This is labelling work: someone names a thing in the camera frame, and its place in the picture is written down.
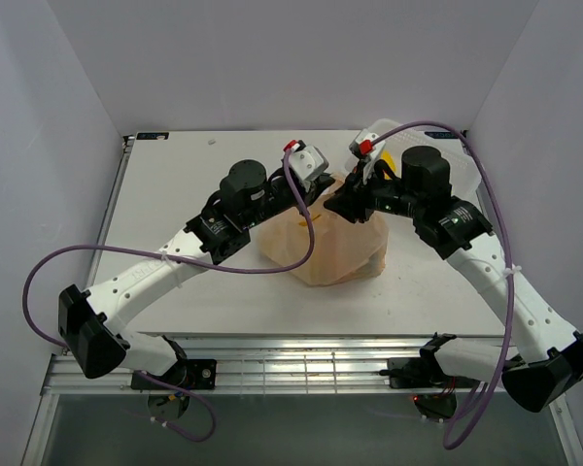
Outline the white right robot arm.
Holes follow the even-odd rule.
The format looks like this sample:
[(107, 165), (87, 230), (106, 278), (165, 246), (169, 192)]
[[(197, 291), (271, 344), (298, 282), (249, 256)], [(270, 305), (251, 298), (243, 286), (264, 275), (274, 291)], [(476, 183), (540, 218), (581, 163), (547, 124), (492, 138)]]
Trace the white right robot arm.
[(375, 212), (411, 219), (417, 236), (477, 291), (509, 332), (507, 349), (436, 334), (420, 350), (419, 371), (431, 385), (452, 376), (502, 386), (525, 410), (538, 413), (583, 380), (583, 332), (555, 312), (507, 256), (493, 226), (452, 192), (441, 152), (416, 146), (396, 175), (377, 155), (359, 157), (326, 209), (357, 223)]

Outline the banana print plastic bag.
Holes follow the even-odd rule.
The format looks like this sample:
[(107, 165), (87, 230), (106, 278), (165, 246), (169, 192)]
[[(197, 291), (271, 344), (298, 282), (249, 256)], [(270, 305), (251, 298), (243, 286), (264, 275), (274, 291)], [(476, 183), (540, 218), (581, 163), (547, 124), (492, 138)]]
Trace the banana print plastic bag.
[[(311, 257), (291, 273), (310, 286), (329, 286), (378, 277), (386, 267), (389, 227), (375, 214), (366, 223), (351, 223), (327, 210), (324, 202), (343, 184), (335, 183), (309, 207), (315, 246)], [(306, 219), (290, 209), (268, 220), (259, 229), (260, 253), (283, 267), (299, 261), (309, 247)]]

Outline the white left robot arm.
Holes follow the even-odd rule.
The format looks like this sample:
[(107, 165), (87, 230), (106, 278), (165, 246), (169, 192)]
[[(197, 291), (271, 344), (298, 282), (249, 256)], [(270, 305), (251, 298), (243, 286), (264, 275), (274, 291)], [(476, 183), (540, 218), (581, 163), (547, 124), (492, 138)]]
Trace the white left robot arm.
[(129, 323), (184, 282), (219, 265), (251, 241), (250, 229), (296, 206), (313, 204), (334, 179), (327, 163), (298, 161), (286, 176), (268, 175), (251, 159), (235, 163), (201, 212), (160, 248), (111, 279), (59, 295), (58, 327), (89, 379), (117, 368), (145, 371), (165, 387), (190, 383), (188, 358), (164, 336), (136, 332)]

